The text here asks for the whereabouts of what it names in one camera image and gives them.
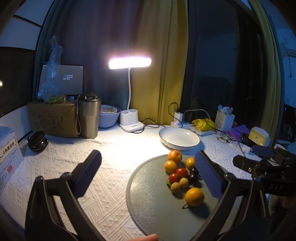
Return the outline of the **person's fingertip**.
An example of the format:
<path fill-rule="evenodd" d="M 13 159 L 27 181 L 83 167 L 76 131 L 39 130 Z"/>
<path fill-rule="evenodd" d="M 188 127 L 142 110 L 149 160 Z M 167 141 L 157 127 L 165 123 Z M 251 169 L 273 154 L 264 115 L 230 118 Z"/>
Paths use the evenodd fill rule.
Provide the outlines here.
<path fill-rule="evenodd" d="M 133 238 L 128 241 L 158 241 L 159 236 L 157 234 L 152 234 L 152 235 L 147 235 L 145 237 L 138 237 L 138 238 Z"/>

